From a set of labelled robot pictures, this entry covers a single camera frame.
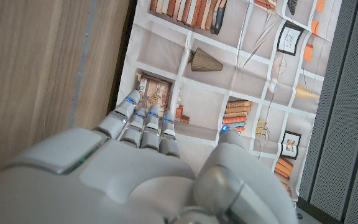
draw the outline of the decorative object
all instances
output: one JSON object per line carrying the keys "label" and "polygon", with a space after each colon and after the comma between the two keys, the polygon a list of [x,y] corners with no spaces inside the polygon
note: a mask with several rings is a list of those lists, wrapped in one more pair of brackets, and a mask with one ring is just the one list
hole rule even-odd
{"label": "decorative object", "polygon": [[277,57],[273,61],[273,71],[276,74],[281,74],[285,71],[285,68],[287,67],[287,61],[284,57]]}
{"label": "decorative object", "polygon": [[298,4],[298,0],[288,0],[287,6],[290,10],[291,15],[295,15],[295,9],[297,4]]}
{"label": "decorative object", "polygon": [[186,115],[182,115],[181,118],[180,118],[180,121],[183,122],[183,123],[188,124],[190,122],[190,117],[186,116]]}
{"label": "decorative object", "polygon": [[317,21],[311,21],[311,32],[314,35],[318,35],[318,27],[320,25],[320,22]]}
{"label": "decorative object", "polygon": [[223,64],[221,62],[218,62],[218,60],[207,54],[199,47],[195,52],[190,52],[187,62],[191,62],[191,71],[193,72],[221,71],[223,68]]}
{"label": "decorative object", "polygon": [[182,112],[183,112],[183,105],[178,105],[175,117],[180,119]]}
{"label": "decorative object", "polygon": [[313,45],[306,44],[305,53],[303,54],[303,60],[307,60],[308,62],[310,62],[312,52],[313,52]]}
{"label": "decorative object", "polygon": [[172,83],[165,80],[152,77],[145,72],[137,73],[138,90],[140,93],[140,101],[137,107],[144,107],[147,111],[151,105],[158,105],[160,108],[159,116],[167,110],[170,99],[170,89]]}
{"label": "decorative object", "polygon": [[268,84],[268,91],[271,92],[271,93],[274,93],[277,89],[277,84],[278,84],[278,81],[277,79],[275,78],[272,78],[270,83]]}
{"label": "decorative object", "polygon": [[297,98],[316,98],[316,99],[320,99],[320,96],[314,94],[314,93],[310,93],[305,87],[303,87],[302,85],[297,85],[296,88],[296,94],[295,97]]}
{"label": "decorative object", "polygon": [[300,139],[301,134],[285,131],[283,141],[281,142],[281,156],[289,159],[296,159],[296,157],[298,157]]}
{"label": "decorative object", "polygon": [[296,46],[298,45],[302,32],[303,29],[301,27],[287,21],[278,38],[277,51],[295,56]]}

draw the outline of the brown book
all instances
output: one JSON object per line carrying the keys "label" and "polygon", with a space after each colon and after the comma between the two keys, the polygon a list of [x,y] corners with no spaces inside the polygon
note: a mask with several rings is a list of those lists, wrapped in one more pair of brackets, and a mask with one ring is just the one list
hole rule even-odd
{"label": "brown book", "polygon": [[290,179],[283,177],[282,175],[274,172],[274,175],[280,180],[281,183],[284,184],[289,184],[290,183]]}
{"label": "brown book", "polygon": [[215,5],[218,2],[218,0],[212,0],[211,5],[209,7],[208,16],[205,21],[205,30],[210,31],[211,30],[211,24],[212,24],[212,16],[214,13]]}
{"label": "brown book", "polygon": [[238,113],[225,113],[224,118],[235,118],[236,116],[248,116],[248,112],[238,112]]}
{"label": "brown book", "polygon": [[288,191],[288,190],[290,189],[290,187],[288,186],[288,184],[283,183],[283,185],[284,185],[285,190]]}
{"label": "brown book", "polygon": [[225,113],[248,112],[250,110],[251,110],[251,106],[239,106],[236,108],[226,108]]}
{"label": "brown book", "polygon": [[236,122],[247,121],[246,116],[235,117],[235,118],[223,118],[223,124],[231,124]]}
{"label": "brown book", "polygon": [[281,165],[283,165],[285,168],[289,170],[293,169],[293,164],[284,158],[278,158],[278,163],[280,163]]}
{"label": "brown book", "polygon": [[172,19],[173,19],[175,22],[178,21],[178,14],[179,14],[180,2],[181,2],[181,0],[176,0],[176,2],[175,2],[175,8],[174,8],[174,10],[173,10],[173,16],[172,16]]}
{"label": "brown book", "polygon": [[181,18],[181,20],[186,24],[187,16],[189,15],[191,0],[184,0],[184,1],[186,1],[186,4],[185,4],[185,9],[183,10],[183,17]]}
{"label": "brown book", "polygon": [[186,115],[182,115],[181,118],[180,118],[180,121],[183,122],[183,123],[188,124],[190,122],[190,117],[186,116]]}
{"label": "brown book", "polygon": [[177,113],[176,113],[175,117],[180,119],[182,112],[183,112],[183,108],[177,108]]}
{"label": "brown book", "polygon": [[168,9],[167,9],[167,15],[172,17],[173,16],[173,10],[175,10],[175,2],[177,0],[169,0],[168,3]]}
{"label": "brown book", "polygon": [[199,29],[201,29],[201,23],[203,23],[206,1],[207,0],[201,0],[200,12],[198,13],[198,18],[197,18],[197,23],[196,23],[196,27]]}
{"label": "brown book", "polygon": [[245,130],[245,127],[236,127],[237,128],[237,131],[241,132],[241,131],[244,131]]}
{"label": "brown book", "polygon": [[286,173],[288,176],[291,175],[291,171],[287,168],[285,168],[285,166],[277,163],[276,164],[276,168],[278,168],[279,170],[281,170],[282,172]]}
{"label": "brown book", "polygon": [[157,1],[158,0],[152,0],[152,2],[150,3],[150,11],[155,12],[155,10],[157,9]]}
{"label": "brown book", "polygon": [[233,108],[239,106],[252,106],[252,102],[246,100],[230,101],[227,103],[226,108]]}
{"label": "brown book", "polygon": [[196,2],[196,7],[195,7],[195,10],[194,10],[193,20],[191,22],[191,26],[195,26],[197,24],[198,14],[200,13],[200,9],[201,9],[201,1],[202,0],[197,0],[197,2]]}
{"label": "brown book", "polygon": [[279,170],[278,168],[274,168],[274,172],[282,175],[285,178],[288,178],[288,175],[286,173],[284,173],[283,171]]}

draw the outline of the bookshelf wallpaper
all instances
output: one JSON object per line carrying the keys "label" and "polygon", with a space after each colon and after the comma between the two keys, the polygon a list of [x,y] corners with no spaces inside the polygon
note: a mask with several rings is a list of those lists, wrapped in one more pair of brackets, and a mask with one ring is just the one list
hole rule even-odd
{"label": "bookshelf wallpaper", "polygon": [[[186,2],[193,21],[177,16]],[[214,2],[137,2],[117,102],[137,88],[136,73],[171,82],[168,109],[175,114],[183,105],[190,117],[189,124],[175,118],[181,157],[197,175],[218,142],[227,102],[251,101],[241,136],[272,172],[285,163],[284,185],[296,202],[342,2],[217,0],[224,2],[223,19],[215,21],[218,34],[203,15],[209,12],[205,5],[214,11]],[[222,63],[222,70],[194,72],[188,59],[197,48]],[[204,147],[188,149],[194,144]]]}

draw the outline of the white shelf divider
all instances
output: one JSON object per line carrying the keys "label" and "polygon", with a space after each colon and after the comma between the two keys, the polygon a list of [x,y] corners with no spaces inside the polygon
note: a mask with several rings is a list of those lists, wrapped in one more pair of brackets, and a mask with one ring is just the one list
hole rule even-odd
{"label": "white shelf divider", "polygon": [[317,74],[314,74],[314,73],[311,73],[311,72],[308,72],[304,69],[301,69],[301,72],[300,72],[302,75],[304,76],[307,76],[307,77],[310,77],[312,79],[315,79],[317,81],[321,81],[323,82],[324,81],[324,77],[322,77],[321,75],[317,75]]}
{"label": "white shelf divider", "polygon": [[135,66],[137,68],[142,69],[142,70],[146,70],[148,72],[152,72],[152,73],[155,73],[157,75],[161,75],[161,76],[163,76],[165,78],[169,78],[169,79],[172,79],[172,80],[177,79],[177,75],[174,74],[174,73],[170,73],[170,72],[167,72],[165,70],[162,70],[162,69],[150,66],[150,65],[146,65],[145,63],[142,63],[142,62],[136,62]]}

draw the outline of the orange book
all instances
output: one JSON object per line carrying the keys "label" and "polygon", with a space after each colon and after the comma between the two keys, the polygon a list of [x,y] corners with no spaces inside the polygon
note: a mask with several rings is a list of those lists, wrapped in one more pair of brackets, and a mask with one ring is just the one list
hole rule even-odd
{"label": "orange book", "polygon": [[326,4],[326,0],[317,0],[316,3],[316,11],[323,12],[324,5]]}
{"label": "orange book", "polygon": [[252,102],[247,100],[229,101],[226,105],[226,108],[233,108],[239,106],[252,106]]}
{"label": "orange book", "polygon": [[197,18],[196,27],[197,27],[197,28],[200,28],[200,29],[201,29],[201,23],[203,23],[206,1],[207,1],[207,0],[201,0],[200,12],[198,13],[198,18]]}
{"label": "orange book", "polygon": [[251,110],[251,106],[239,106],[236,108],[226,108],[224,113],[236,113],[236,112],[248,112]]}
{"label": "orange book", "polygon": [[320,25],[320,22],[317,21],[311,21],[311,32],[314,35],[318,35],[318,26]]}
{"label": "orange book", "polygon": [[236,127],[237,128],[237,131],[241,132],[241,131],[244,131],[245,130],[245,127]]}
{"label": "orange book", "polygon": [[292,169],[293,169],[293,164],[290,162],[290,161],[288,161],[288,160],[286,160],[286,159],[284,159],[284,158],[278,158],[278,161],[277,161],[279,164],[281,164],[281,165],[283,165],[285,168],[287,168],[287,169],[289,169],[290,171],[292,171]]}
{"label": "orange book", "polygon": [[288,178],[288,175],[286,173],[282,172],[281,170],[279,170],[278,168],[274,168],[274,172],[282,175],[285,178]]}
{"label": "orange book", "polygon": [[155,12],[155,10],[157,9],[157,1],[158,0],[152,0],[152,2],[150,3],[150,11]]}
{"label": "orange book", "polygon": [[311,53],[313,52],[313,45],[306,44],[305,52],[303,53],[303,60],[310,62]]}
{"label": "orange book", "polygon": [[291,171],[287,168],[285,168],[285,166],[277,163],[276,164],[276,168],[278,168],[279,170],[281,170],[282,172],[284,172],[286,175],[291,175]]}
{"label": "orange book", "polygon": [[183,17],[181,18],[181,20],[186,24],[187,16],[189,15],[191,0],[184,0],[184,1],[186,1],[186,4],[185,4],[185,9],[183,10]]}
{"label": "orange book", "polygon": [[196,9],[194,10],[193,20],[191,22],[191,26],[195,26],[197,24],[198,14],[200,13],[200,9],[201,9],[201,0],[197,0]]}
{"label": "orange book", "polygon": [[170,17],[173,16],[173,11],[175,10],[175,2],[176,2],[176,0],[169,0],[167,15]]}
{"label": "orange book", "polygon": [[247,116],[235,117],[235,118],[223,118],[223,124],[236,123],[241,121],[247,121]]}

